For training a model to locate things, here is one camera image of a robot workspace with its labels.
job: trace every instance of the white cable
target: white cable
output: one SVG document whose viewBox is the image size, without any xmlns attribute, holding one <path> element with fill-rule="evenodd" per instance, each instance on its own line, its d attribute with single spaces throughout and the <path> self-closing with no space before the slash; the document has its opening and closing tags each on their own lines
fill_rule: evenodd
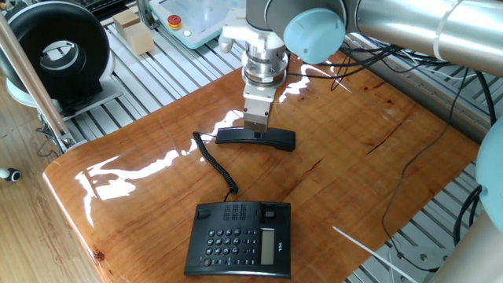
<svg viewBox="0 0 503 283">
<path fill-rule="evenodd" d="M 437 32 L 435 33 L 435 38 L 433 39 L 433 54 L 437 59 L 442 59 L 442 56 L 440 56 L 440 50 L 439 50 L 439 41 L 440 41 L 440 35 L 442 34 L 443 27 L 446 25 L 447 20 L 449 19 L 450 14 L 456 9 L 458 5 L 460 5 L 463 2 L 463 0 L 457 0 L 451 7 L 446 11 L 446 13 L 443 14 L 442 19 L 439 22 L 439 26 L 437 27 Z"/>
<path fill-rule="evenodd" d="M 394 266 L 393 264 L 391 264 L 390 262 L 388 262 L 386 259 L 384 259 L 382 256 L 380 255 L 377 255 L 375 252 L 373 252 L 370 248 L 367 248 L 366 246 L 364 246 L 363 244 L 360 244 L 358 241 L 356 241 L 355 239 L 353 239 L 352 237 L 349 237 L 348 235 L 346 235 L 343 231 L 335 228 L 334 226 L 332 227 L 335 231 L 339 232 L 341 235 L 345 236 L 349 241 L 352 241 L 353 243 L 357 244 L 358 246 L 360 246 L 360 248 L 363 248 L 364 250 L 366 250 L 367 252 L 370 252 L 371 255 L 377 257 L 380 261 L 382 261 L 383 263 L 386 263 L 389 267 L 391 267 L 392 269 L 394 269 L 396 272 L 400 273 L 401 275 L 403 275 L 405 278 L 409 279 L 409 281 L 411 281 L 412 283 L 417 283 L 417 281 L 415 281 L 414 279 L 412 279 L 409 275 L 407 275 L 405 272 L 401 271 L 399 268 L 397 268 L 396 266 Z"/>
<path fill-rule="evenodd" d="M 272 1 L 273 0 L 267 1 L 266 8 L 264 9 L 264 21 L 266 22 L 267 27 L 269 27 L 269 24 L 267 23 L 267 11 L 269 11 L 269 6 Z"/>
</svg>

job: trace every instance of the black cable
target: black cable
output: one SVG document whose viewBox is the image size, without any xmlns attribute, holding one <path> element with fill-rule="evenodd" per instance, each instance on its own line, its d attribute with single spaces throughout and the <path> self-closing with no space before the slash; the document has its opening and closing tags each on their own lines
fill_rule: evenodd
<svg viewBox="0 0 503 283">
<path fill-rule="evenodd" d="M 477 79 L 480 81 L 480 85 L 482 86 L 482 91 L 484 93 L 484 96 L 486 97 L 486 102 L 487 102 L 487 109 L 489 110 L 489 118 L 490 118 L 490 125 L 494 125 L 497 121 L 496 119 L 496 111 L 494 109 L 494 103 L 493 103 L 493 98 L 490 95 L 490 90 L 489 86 L 487 85 L 486 78 L 484 77 L 484 74 L 479 71 L 475 71 L 475 74 L 477 75 Z M 461 222 L 463 219 L 464 214 L 470 207 L 472 206 L 472 210 L 470 211 L 470 217 L 468 224 L 469 226 L 473 225 L 473 221 L 475 219 L 475 210 L 477 209 L 477 205 L 480 200 L 480 192 L 482 191 L 481 186 L 477 186 L 466 198 L 466 200 L 463 203 L 463 206 L 461 206 L 461 210 L 459 211 L 459 214 L 457 215 L 456 222 L 454 223 L 454 228 L 453 228 L 453 240 L 454 244 L 459 243 L 461 240 Z"/>
<path fill-rule="evenodd" d="M 440 133 L 440 135 L 432 142 L 430 143 L 429 145 L 427 145 L 426 147 L 424 147 L 421 151 L 419 151 L 418 154 L 415 155 L 415 157 L 413 157 L 409 162 L 407 162 L 407 164 L 404 166 L 403 170 L 402 170 L 402 174 L 400 175 L 400 180 L 398 181 L 398 185 L 396 186 L 395 188 L 395 191 L 393 192 L 393 195 L 391 196 L 391 199 L 390 199 L 390 202 L 387 204 L 387 207 L 386 207 L 386 210 L 384 211 L 384 214 L 383 214 L 383 218 L 381 219 L 381 225 L 383 227 L 383 230 L 384 232 L 386 233 L 386 235 L 390 238 L 391 240 L 391 243 L 393 244 L 393 247 L 396 249 L 396 252 L 398 253 L 398 257 L 399 258 L 403 258 L 404 260 L 406 260 L 408 263 L 412 264 L 414 267 L 416 267 L 417 269 L 419 270 L 422 270 L 422 271 L 427 271 L 427 272 L 436 272 L 439 268 L 436 267 L 436 268 L 430 268 L 430 269 L 426 269 L 426 268 L 422 268 L 422 267 L 419 267 L 417 266 L 416 264 L 412 263 L 410 260 L 408 260 L 404 255 L 403 253 L 401 253 L 399 250 L 398 250 L 398 247 L 396 246 L 395 244 L 395 241 L 393 240 L 393 237 L 389 234 L 389 232 L 387 231 L 386 229 L 386 225 L 384 224 L 384 220 L 386 219 L 386 215 L 387 213 L 389 212 L 390 210 L 390 207 L 391 207 L 391 204 L 393 203 L 393 200 L 395 199 L 396 197 L 396 194 L 398 192 L 398 190 L 400 189 L 400 185 L 402 184 L 403 182 L 403 178 L 406 174 L 406 171 L 407 171 L 407 168 L 410 166 L 410 164 L 412 164 L 412 162 L 414 162 L 417 157 L 419 157 L 421 154 L 423 154 L 425 151 L 429 150 L 435 143 L 437 143 L 440 138 L 443 137 L 443 135 L 447 132 L 447 130 L 449 129 L 449 126 L 450 126 L 450 122 L 453 118 L 453 113 L 454 113 L 454 106 L 456 104 L 456 101 L 457 99 L 459 98 L 460 94 L 461 94 L 461 90 L 463 89 L 464 87 L 464 81 L 466 80 L 466 76 L 468 74 L 468 69 L 466 69 L 466 71 L 464 72 L 464 77 L 463 77 L 463 80 L 461 81 L 461 85 L 459 87 L 459 90 L 457 91 L 457 94 L 456 94 L 456 97 L 454 98 L 453 100 L 453 104 L 451 105 L 450 107 L 450 113 L 449 113 L 449 118 L 447 120 L 447 123 L 446 123 L 446 127 L 443 129 L 442 133 Z"/>
<path fill-rule="evenodd" d="M 40 145 L 39 150 L 37 151 L 37 156 L 39 156 L 39 157 L 48 157 L 48 156 L 51 156 L 52 154 L 54 154 L 56 157 L 59 157 L 60 155 L 59 155 L 59 154 L 57 154 L 57 153 L 56 153 L 55 151 L 53 151 L 52 149 L 51 149 L 51 150 L 50 150 L 50 152 L 49 152 L 49 153 L 47 153 L 47 154 L 41 154 L 41 153 L 40 153 L 48 141 L 53 141 L 53 142 L 55 142 L 53 138 L 47 138 L 47 139 L 46 139 L 46 140 L 42 143 L 42 145 Z"/>
<path fill-rule="evenodd" d="M 351 47 L 349 46 L 349 44 L 347 44 L 347 42 L 344 42 L 344 44 L 346 44 L 346 46 L 349 49 L 349 51 L 346 53 L 346 56 L 343 59 L 343 64 L 346 62 L 346 60 L 347 60 L 347 63 L 351 62 L 351 54 L 353 53 Z M 337 71 L 337 74 L 336 74 L 337 76 L 340 74 L 340 72 L 342 71 L 342 69 L 343 69 L 343 67 L 339 68 L 339 71 Z M 343 75 L 347 75 L 347 71 L 348 70 L 349 70 L 349 67 L 346 67 L 346 70 L 344 71 Z M 342 82 L 343 82 L 343 78 L 339 79 L 339 81 L 337 81 L 337 79 L 334 79 L 332 81 L 332 85 L 330 86 L 330 91 L 334 91 Z"/>
<path fill-rule="evenodd" d="M 391 48 L 388 48 L 386 49 L 385 51 L 383 52 L 380 52 L 378 54 L 373 54 L 372 57 L 370 58 L 367 58 L 365 60 L 360 60 L 360 61 L 355 61 L 354 63 L 349 63 L 349 64 L 339 64 L 339 63 L 320 63 L 320 64 L 317 64 L 318 66 L 323 66 L 323 67 L 356 67 L 356 66 L 362 66 L 364 64 L 373 64 L 375 63 L 376 61 L 379 61 L 379 60 L 382 60 L 382 58 L 385 58 L 385 57 L 388 57 L 392 54 L 395 54 L 397 53 L 398 51 L 400 51 L 400 47 L 391 47 Z"/>
<path fill-rule="evenodd" d="M 496 123 L 496 111 L 494 110 L 493 98 L 490 96 L 489 86 L 487 85 L 484 74 L 479 71 L 475 71 L 475 74 L 477 74 L 477 78 L 479 79 L 480 85 L 482 86 L 482 91 L 486 96 L 487 108 L 489 109 L 490 125 L 492 126 L 494 125 L 494 123 Z"/>
<path fill-rule="evenodd" d="M 392 70 L 393 72 L 395 72 L 397 74 L 403 74 L 403 73 L 410 72 L 410 71 L 415 70 L 415 69 L 417 69 L 417 68 L 419 68 L 420 66 L 423 65 L 423 63 L 419 63 L 419 64 L 413 66 L 412 68 L 408 68 L 406 70 L 399 71 L 399 70 L 396 70 L 393 67 L 391 67 L 386 61 L 383 60 L 382 62 L 386 65 L 387 68 L 389 68 L 390 70 Z"/>
<path fill-rule="evenodd" d="M 454 229 L 453 229 L 454 245 L 457 245 L 461 241 L 461 221 L 463 220 L 463 215 L 466 212 L 466 210 L 470 207 L 470 204 L 472 204 L 475 196 L 478 196 L 481 191 L 482 191 L 482 186 L 478 185 L 468 195 L 468 198 L 464 201 L 463 205 L 461 206 L 461 210 L 459 211 L 459 215 L 457 216 L 456 222 L 454 223 Z"/>
<path fill-rule="evenodd" d="M 315 79 L 342 79 L 342 78 L 346 78 L 350 75 L 354 75 L 356 74 L 357 72 L 360 72 L 361 70 L 364 70 L 368 67 L 370 67 L 370 65 L 372 64 L 375 64 L 376 62 L 382 60 L 384 57 L 387 57 L 389 55 L 392 55 L 394 52 L 396 51 L 391 51 L 391 52 L 386 52 L 384 54 L 380 53 L 380 55 L 376 58 L 374 58 L 374 60 L 368 64 L 362 64 L 362 66 L 352 72 L 349 72 L 345 75 L 336 75 L 336 76 L 323 76 L 323 75 L 304 75 L 304 74 L 297 74 L 297 73 L 291 73 L 291 72 L 287 72 L 288 75 L 296 75 L 296 76 L 302 76 L 302 77 L 307 77 L 307 78 L 315 78 Z"/>
<path fill-rule="evenodd" d="M 47 124 L 46 121 L 42 117 L 40 117 L 40 120 L 42 121 L 42 127 L 41 128 L 36 128 L 35 132 L 45 135 L 46 136 L 46 140 L 42 143 L 42 145 L 40 145 L 39 150 L 37 151 L 37 156 L 39 156 L 39 157 L 48 157 L 48 156 L 54 154 L 56 157 L 59 157 L 60 154 L 62 154 L 62 151 L 61 151 L 61 147 L 56 142 L 56 137 L 55 137 L 54 133 L 51 131 L 51 129 L 49 127 L 49 124 Z M 40 153 L 42 151 L 42 149 L 44 148 L 44 146 L 46 146 L 46 143 L 49 140 L 51 140 L 51 141 L 54 142 L 54 144 L 57 146 L 58 150 L 60 151 L 60 154 L 57 154 L 52 149 L 47 154 L 41 154 Z"/>
<path fill-rule="evenodd" d="M 209 162 L 211 166 L 213 166 L 213 168 L 222 175 L 227 184 L 229 184 L 229 193 L 232 193 L 233 195 L 237 194 L 239 188 L 237 187 L 235 181 L 232 179 L 232 177 L 230 177 L 226 169 L 224 169 L 222 165 L 220 165 L 217 160 L 215 160 L 215 158 L 213 158 L 213 156 L 211 156 L 211 154 L 206 150 L 206 146 L 204 146 L 199 132 L 193 132 L 192 135 L 194 137 L 194 140 L 196 141 L 197 147 L 201 151 L 201 154 L 203 154 L 204 159 Z"/>
<path fill-rule="evenodd" d="M 479 200 L 480 200 L 480 193 L 477 193 L 477 195 L 473 198 L 472 210 L 470 211 L 470 218 L 468 222 L 468 226 L 470 227 L 473 225 L 473 220 L 475 219 L 475 210 L 477 209 Z"/>
</svg>

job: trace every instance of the glossy wooden tabletop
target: glossy wooden tabletop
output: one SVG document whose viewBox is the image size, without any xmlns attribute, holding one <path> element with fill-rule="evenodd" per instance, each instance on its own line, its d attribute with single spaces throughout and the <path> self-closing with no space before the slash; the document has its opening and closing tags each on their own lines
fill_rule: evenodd
<svg viewBox="0 0 503 283">
<path fill-rule="evenodd" d="M 290 71 L 323 75 L 295 60 Z M 192 132 L 242 125 L 240 76 L 232 72 L 48 166 L 45 180 L 103 281 L 274 281 L 183 274 L 196 205 L 223 201 L 228 190 Z M 294 282 L 341 282 L 369 257 L 332 226 L 374 250 L 387 240 L 380 219 L 404 165 L 445 126 L 369 71 L 334 91 L 331 84 L 289 76 L 278 89 L 270 126 L 297 133 L 292 153 L 216 145 L 203 136 L 240 187 L 230 201 L 292 204 Z M 450 129 L 410 166 L 387 218 L 390 233 L 474 160 L 477 149 Z"/>
</svg>

